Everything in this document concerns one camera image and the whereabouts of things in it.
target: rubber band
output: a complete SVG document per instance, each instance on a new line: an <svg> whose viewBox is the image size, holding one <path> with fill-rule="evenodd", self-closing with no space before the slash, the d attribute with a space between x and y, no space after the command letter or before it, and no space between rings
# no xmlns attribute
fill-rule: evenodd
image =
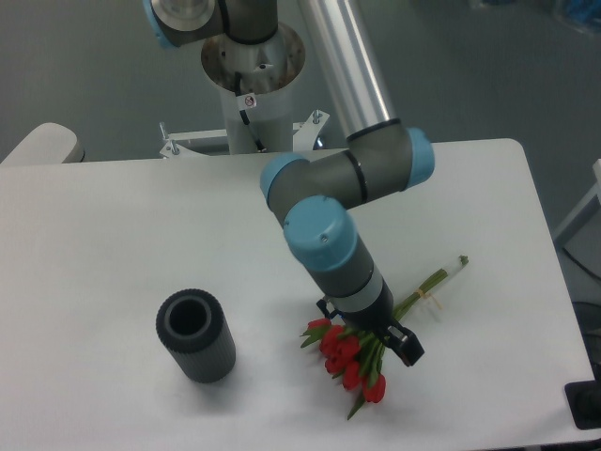
<svg viewBox="0 0 601 451"><path fill-rule="evenodd" d="M415 294L417 294L422 299L431 299L436 304L436 307L438 307L439 310L442 310L442 304L439 303L439 300L436 299L432 293L424 293L423 290L421 290L420 288L417 288L415 290Z"/></svg>

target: white table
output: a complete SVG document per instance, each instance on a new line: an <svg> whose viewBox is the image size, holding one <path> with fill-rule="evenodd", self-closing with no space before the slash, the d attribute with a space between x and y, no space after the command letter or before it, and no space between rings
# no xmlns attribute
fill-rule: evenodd
<svg viewBox="0 0 601 451"><path fill-rule="evenodd" d="M268 155L0 171L0 449L477 449L598 438L563 386L585 349L521 146L436 145L426 184L352 211L403 298L460 253L444 310L406 321L384 401L354 396L299 333L320 293L258 188ZM188 381L154 320L182 288L222 303L238 361Z"/></svg>

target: gray floor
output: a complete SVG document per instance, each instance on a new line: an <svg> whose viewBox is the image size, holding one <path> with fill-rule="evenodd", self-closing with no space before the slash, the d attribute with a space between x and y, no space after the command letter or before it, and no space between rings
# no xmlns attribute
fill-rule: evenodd
<svg viewBox="0 0 601 451"><path fill-rule="evenodd" d="M554 227L592 186L591 167L601 158L601 36L555 22L545 1L478 11L466 4L362 1L404 122L438 142L522 143ZM296 2L280 5L281 20L313 54ZM0 160L43 122L72 129L89 161L156 157L160 120L171 132L221 128L199 53L198 43L163 51L140 0L0 2ZM333 113L310 57L295 94L295 120L315 108ZM344 144L337 123L327 143ZM601 272L600 217L570 245ZM574 300L601 300L597 284L562 264Z"/></svg>

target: tulip bouquet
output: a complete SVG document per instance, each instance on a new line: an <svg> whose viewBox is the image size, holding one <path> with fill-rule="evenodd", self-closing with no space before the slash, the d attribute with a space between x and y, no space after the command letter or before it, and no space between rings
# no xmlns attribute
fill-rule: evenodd
<svg viewBox="0 0 601 451"><path fill-rule="evenodd" d="M443 280L459 272L468 264L466 256L459 257L452 265L441 268L428 277L419 288L402 303L393 308L393 316L399 321L421 299L432 299L440 304L430 291ZM386 378L382 374L382 358L386 347L369 331L358 331L341 324L332 324L330 315L316 319L307 325L301 336L306 336L301 348L319 342L319 350L326 357L326 371L333 379L342 378L345 390L360 388L349 420L365 402L379 403L386 392Z"/></svg>

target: green stem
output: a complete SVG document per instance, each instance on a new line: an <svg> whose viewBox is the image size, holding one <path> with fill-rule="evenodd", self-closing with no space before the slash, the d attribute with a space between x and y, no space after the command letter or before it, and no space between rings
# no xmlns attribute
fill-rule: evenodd
<svg viewBox="0 0 601 451"><path fill-rule="evenodd" d="M379 341L375 335L373 335L373 340L370 340L362 352L365 352L364 360L360 359L360 368L359 368L359 376L364 377L369 374L369 370L371 369L371 362L374 358L374 354L376 349L378 348Z"/></svg>
<svg viewBox="0 0 601 451"><path fill-rule="evenodd" d="M425 294L446 279L449 276L445 270L438 270L434 272L430 277L425 279L420 285L420 290ZM408 297L399 305L397 305L393 309L394 319L399 321L402 317L404 317L407 312L411 309L413 305L415 305L421 299L420 295L416 292L411 293Z"/></svg>
<svg viewBox="0 0 601 451"><path fill-rule="evenodd" d="M376 353L376 370L377 370L378 374L382 373L382 358L384 357L385 350L386 350L386 347L384 346L384 344L380 343L378 351Z"/></svg>

